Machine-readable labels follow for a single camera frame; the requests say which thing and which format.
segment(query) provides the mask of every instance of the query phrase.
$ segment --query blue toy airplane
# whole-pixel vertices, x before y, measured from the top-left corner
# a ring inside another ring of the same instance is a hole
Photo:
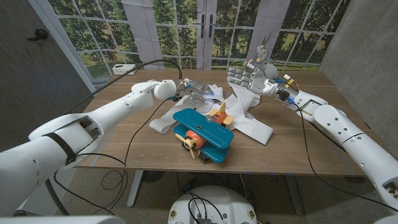
[[[229,144],[234,134],[222,125],[229,125],[233,117],[225,113],[225,103],[219,110],[210,111],[203,116],[193,109],[187,108],[173,115],[180,122],[174,128],[176,137],[182,141],[182,146],[191,152],[198,149],[198,156],[202,162],[209,158],[217,163],[223,162],[229,151]]]

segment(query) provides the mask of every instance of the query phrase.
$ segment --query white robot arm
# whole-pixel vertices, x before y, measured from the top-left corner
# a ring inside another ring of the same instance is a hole
[[[266,63],[263,70],[248,62],[243,65],[244,70],[228,69],[228,82],[245,86],[258,95],[274,96],[299,116],[300,108],[304,119],[316,121],[346,150],[373,183],[383,202],[398,209],[398,161],[353,124],[344,112],[318,96],[284,83],[273,64]]]
[[[176,94],[173,80],[150,80],[132,86],[131,93],[89,113],[66,114],[34,130],[30,141],[0,153],[0,217],[18,206],[55,171],[76,166],[95,152],[103,139],[130,114],[157,99]]]

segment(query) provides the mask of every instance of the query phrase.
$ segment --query door handle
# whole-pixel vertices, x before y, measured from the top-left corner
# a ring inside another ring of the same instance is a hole
[[[209,31],[209,38],[211,38],[211,32],[213,30],[213,26],[221,26],[221,24],[214,24],[213,23],[213,15],[210,15],[210,31]]]
[[[204,30],[205,30],[205,15],[204,14],[201,15],[201,23],[194,22],[193,24],[194,25],[200,25],[200,38],[203,38],[204,35],[205,35],[205,33],[204,33]]]
[[[35,37],[28,38],[29,41],[45,40],[49,37],[49,33],[43,29],[35,30]]]

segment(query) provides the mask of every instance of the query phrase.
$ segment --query white cloth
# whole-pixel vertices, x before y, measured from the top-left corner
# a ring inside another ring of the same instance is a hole
[[[220,108],[220,104],[214,103],[214,100],[218,100],[220,102],[225,102],[226,113],[234,118],[234,121],[229,126],[230,130],[236,128],[249,137],[263,144],[267,144],[274,130],[256,120],[254,116],[247,112],[249,107],[259,104],[260,96],[252,93],[247,88],[232,83],[229,83],[229,85],[232,87],[237,97],[231,95],[225,100],[223,97],[223,89],[213,85],[210,86],[210,88],[213,90],[214,95],[207,93],[202,94],[202,97],[207,100],[206,103],[202,101],[194,102],[189,95],[184,96],[166,114],[161,118],[153,120],[149,126],[159,133],[164,134],[176,122],[176,120],[173,119],[174,113],[185,108],[196,108],[197,112],[206,115],[211,110]]]

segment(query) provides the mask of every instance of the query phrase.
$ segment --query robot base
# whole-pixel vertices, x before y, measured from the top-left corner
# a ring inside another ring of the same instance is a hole
[[[221,186],[202,186],[191,190],[201,198],[209,200],[217,207],[224,218],[221,220],[216,209],[204,201],[207,211],[207,219],[205,219],[205,208],[200,199],[196,200],[199,211],[194,201],[190,204],[190,209],[200,223],[235,223],[235,224],[257,224],[256,214],[253,206],[242,195],[237,192]],[[170,209],[168,224],[193,224],[195,221],[188,210],[188,202],[192,199],[191,194],[187,193],[177,199]]]

